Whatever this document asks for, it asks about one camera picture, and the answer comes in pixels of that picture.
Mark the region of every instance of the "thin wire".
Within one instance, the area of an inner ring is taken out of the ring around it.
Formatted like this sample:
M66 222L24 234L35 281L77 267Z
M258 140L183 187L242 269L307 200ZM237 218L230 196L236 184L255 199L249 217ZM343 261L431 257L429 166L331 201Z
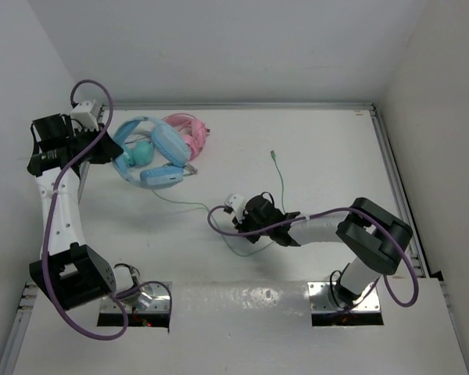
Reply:
M332 299L334 300L334 303L340 307L339 303L337 302L337 298L335 297L335 290L334 290L334 285L333 285L333 276L338 273L339 274L339 277L342 276L342 271L340 270L335 270L334 272L332 272L330 274L330 279L329 279L329 284L330 284L330 293L331 293L331 297ZM344 309L340 310L340 311L337 311L337 312L331 312L329 314L325 314L325 316L327 318L333 318L333 317L336 317L336 316L341 316L341 315L344 315L346 313L350 313L351 310L355 309L356 307L358 307L359 305L361 305L363 303L363 301L365 299L367 299L367 297L371 294L372 291L374 291L375 287L377 287L377 283L379 281L380 277L378 277L377 279L375 279L374 283L370 286L370 289L368 290L368 292L364 295L364 297L361 299L361 301L351 305L351 306L346 306Z
M263 192L261 193L262 196L264 196L265 194L269 195L269 198L271 198L271 203L272 203L273 205L275 205L275 204L274 204L274 197L273 197L273 195L272 195L269 191L263 191Z
M137 316L137 314L135 313L135 308L132 309L132 317L134 318L134 320L135 320L136 322L141 323L143 326L144 326L144 325L146 325L147 327L151 327L151 326L152 326L152 324L151 324L148 320L142 319L142 318L140 318L140 317Z
M209 207L207 205L205 205L204 203L201 203L201 202L184 202L184 201L174 201L172 199L168 199L168 198L165 198L163 196L161 196L160 194L158 194L156 191L152 190L152 193L154 195L156 195L158 198L164 200L165 202L169 202L169 203L176 203L176 204L179 204L179 205L197 205L199 206L199 208L201 209L204 209L206 210L207 212L210 211ZM219 228L219 224L217 223L217 221L213 218L212 220L216 227ZM229 247L229 249L237 256L241 257L241 258L247 258L249 256L252 256L252 255L255 255L257 254L258 252L261 252L263 250L266 250L267 248L269 248L271 245L274 244L274 241L272 241L270 244L267 244L266 246L263 246L262 248L258 249L258 250L255 250L254 252L250 252L248 254L243 254L243 253L240 253L240 252L237 252L232 246L231 244L227 241L226 237L221 235L224 243L226 244L227 247Z
M149 139L149 137L146 137L145 135L142 135L140 138L137 137L131 141L125 141L124 145L131 145L133 143L138 143L139 141L144 141L145 139Z
M285 183L283 182L283 176L281 175L280 167L278 166L278 163L276 161L276 152L271 151L271 158L273 159L274 166L276 167L276 171L278 172L278 175L280 176L280 182L281 182L281 211L283 213L286 213L285 211L285 202L284 202L284 195L285 195Z
M418 280L417 280L417 275L415 273L415 269L412 266L412 264L410 262L410 259L405 254L405 252L403 251L403 249L401 248L399 243L396 242L394 237L376 219L374 219L373 217L371 217L370 215L366 214L363 211L360 211L358 209L354 209L353 207L339 207L337 209L329 209L327 211L323 211L323 212L320 212L320 213L315 213L315 214L310 215L310 216L299 216L299 217L296 217L294 219L283 220L280 223L275 223L275 224L269 225L267 227L264 227L264 228L261 228L261 229L258 229L258 230L251 230L251 231L245 232L245 233L236 233L236 232L227 232L225 230L221 230L218 227L216 227L215 225L213 225L213 223L212 223L213 213L218 211L219 209L224 209L224 208L225 207L223 205L218 205L218 206L214 207L213 209L211 209L209 211L209 215L206 217L206 220L209 223L210 227L212 229L214 229L217 233L223 234L223 235L229 236L229 237L248 237L248 236L253 236L254 234L265 234L267 231L272 230L274 228L282 227L284 225L289 225L289 224L292 224L292 223L295 223L295 222L298 222L298 221L317 219L317 218L320 218L320 217L323 217L323 216L326 216L326 215L330 215L332 213L342 213L342 212L355 213L359 217L361 217L361 218L365 219L366 221L368 221L370 224L374 225L382 233L382 235L384 235L394 245L394 247L395 247L396 251L398 252L399 256L401 257L401 259L405 263L406 268L408 269L408 272L410 273L410 278L411 278L412 284L414 286L414 293L412 294L412 298L408 302L402 302L398 299L398 297L396 296L396 294L392 290L391 285L389 284L388 277L386 275L383 275L385 287L388 290L388 293L389 293L389 295L391 295L391 298L394 300L394 302L396 302L398 305L400 305L402 307L410 307L410 306L415 304L415 302L417 301L417 299L419 297L419 283L418 283Z

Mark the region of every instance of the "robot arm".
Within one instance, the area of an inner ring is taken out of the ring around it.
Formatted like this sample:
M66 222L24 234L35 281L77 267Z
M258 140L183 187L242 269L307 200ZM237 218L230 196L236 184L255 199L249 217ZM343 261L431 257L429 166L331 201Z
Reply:
M33 122L31 130L34 136L34 152L27 169L37 182L44 229L52 204L55 179L61 169L98 135L99 130L95 128L97 122L94 125L97 108L96 102L92 102L92 105L84 102L73 110L71 117L54 115ZM82 124L81 130L73 129L71 118ZM138 284L129 268L112 268L87 245L78 209L81 164L109 163L122 151L120 146L106 135L84 160L64 174L59 185L49 240L48 270L55 295L65 310L108 294L126 291ZM30 264L30 275L45 295L48 295L41 261Z
M230 195L224 202L225 211L234 213L233 224L239 233L260 230L297 216L300 212L282 213L274 203L257 195L246 201L241 195ZM380 223L406 250L413 231L406 223L366 198L357 198L352 209L361 211ZM381 275L393 275L401 256L394 244L381 231L369 231L371 224L355 213L335 214L312 220L275 227L263 234L246 238L256 243L261 235L268 236L281 246L302 246L312 242L344 242L356 258L345 266L336 285L331 290L337 308L353 306L365 288Z

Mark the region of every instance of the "white table surface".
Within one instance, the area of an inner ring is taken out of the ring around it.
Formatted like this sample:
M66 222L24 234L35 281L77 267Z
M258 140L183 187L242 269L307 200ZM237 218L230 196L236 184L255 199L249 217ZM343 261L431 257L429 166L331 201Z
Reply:
M114 125L133 116L169 113L118 111ZM194 162L199 175L163 191L168 198L214 206L231 192L252 197L271 191L278 200L273 149L285 177L288 211L315 213L366 196L396 212L367 111L192 113L207 123L211 135ZM420 301L410 309L395 305L381 285L384 326L313 328L306 281L324 280L352 260L344 245L274 245L239 258L209 229L203 211L132 187L111 166L91 168L81 218L88 244L110 263L133 264L144 280L173 282L170 333L131 328L116 341L91 341L72 331L39 294L15 375L465 373L437 280L421 281ZM229 216L218 218L231 227ZM260 246L233 243L247 252ZM410 297L403 266L393 284L400 298ZM99 333L116 330L95 327L98 302L70 315Z

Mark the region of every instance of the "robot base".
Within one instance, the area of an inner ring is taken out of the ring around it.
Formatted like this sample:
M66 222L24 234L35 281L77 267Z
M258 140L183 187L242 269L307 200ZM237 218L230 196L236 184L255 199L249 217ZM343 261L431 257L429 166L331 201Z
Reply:
M165 283L171 290L171 283ZM126 305L129 327L162 327L169 328L170 298L166 290L158 284L150 284L152 295L145 304L137 308ZM99 327L122 327L122 312L108 297L101 298L101 307L97 325Z
M371 284L368 285L361 297L358 298L358 302L361 302L370 288ZM330 283L309 282L307 283L307 290L310 297L313 327L384 325L376 289L360 305L350 310L350 312L344 313L340 313L341 308L335 304L331 297Z

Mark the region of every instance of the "pink headphones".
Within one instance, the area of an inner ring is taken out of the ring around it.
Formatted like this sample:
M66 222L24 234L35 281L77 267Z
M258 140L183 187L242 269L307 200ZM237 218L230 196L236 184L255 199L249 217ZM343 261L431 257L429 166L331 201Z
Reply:
M186 134L181 134L181 136L191 152L190 161L199 155L210 132L202 121L189 113L175 113L164 117L163 121L172 127L178 127L179 132L186 130Z

